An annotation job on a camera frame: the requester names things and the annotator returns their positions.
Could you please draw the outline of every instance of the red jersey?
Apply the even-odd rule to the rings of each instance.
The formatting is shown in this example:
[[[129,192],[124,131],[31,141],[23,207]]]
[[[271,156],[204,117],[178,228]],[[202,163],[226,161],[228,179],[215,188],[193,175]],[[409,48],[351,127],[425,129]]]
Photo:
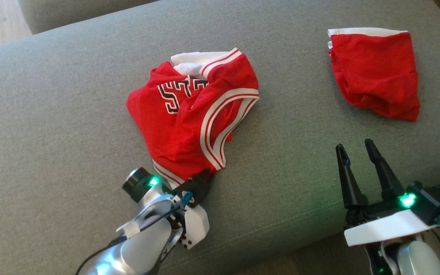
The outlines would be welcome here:
[[[171,187],[210,168],[225,167],[223,146],[259,99],[245,54],[183,53],[150,72],[127,108],[142,132],[155,170]]]

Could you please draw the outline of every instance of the red garment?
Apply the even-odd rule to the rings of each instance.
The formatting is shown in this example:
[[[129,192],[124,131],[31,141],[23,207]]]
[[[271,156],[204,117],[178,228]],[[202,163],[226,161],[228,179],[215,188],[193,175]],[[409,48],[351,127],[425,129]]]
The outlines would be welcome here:
[[[183,55],[195,61],[202,54]],[[197,77],[182,75],[164,62],[127,100],[155,169],[172,186],[206,168],[225,167],[225,140],[259,99],[258,81],[245,54],[238,49],[206,54],[215,58],[194,64]]]
[[[368,35],[354,33],[359,31]],[[408,32],[351,28],[329,30],[329,35],[332,69],[349,103],[386,117],[417,120],[417,72]]]

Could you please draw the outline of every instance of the green led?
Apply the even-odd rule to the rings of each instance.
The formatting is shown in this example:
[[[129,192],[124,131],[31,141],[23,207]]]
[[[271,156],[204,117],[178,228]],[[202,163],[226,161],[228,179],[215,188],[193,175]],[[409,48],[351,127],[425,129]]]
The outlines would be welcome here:
[[[405,208],[410,208],[415,203],[415,198],[417,198],[414,194],[405,194],[400,197],[400,202]]]
[[[150,181],[146,184],[146,188],[151,189],[158,184],[159,184],[159,180],[156,177],[154,177],[151,178]]]

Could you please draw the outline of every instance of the gray couch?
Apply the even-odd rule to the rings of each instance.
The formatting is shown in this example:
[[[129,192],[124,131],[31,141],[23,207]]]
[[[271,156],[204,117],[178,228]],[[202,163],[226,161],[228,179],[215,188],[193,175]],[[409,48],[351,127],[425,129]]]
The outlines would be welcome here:
[[[419,72],[417,122],[350,106],[327,29],[407,29]],[[238,47],[260,100],[225,146],[203,203],[211,230],[162,274],[228,274],[342,230],[335,146],[379,199],[363,141],[403,183],[440,183],[440,11],[431,0],[164,0],[0,46],[0,275],[70,274],[138,209],[121,190],[152,171],[125,101],[180,52]]]

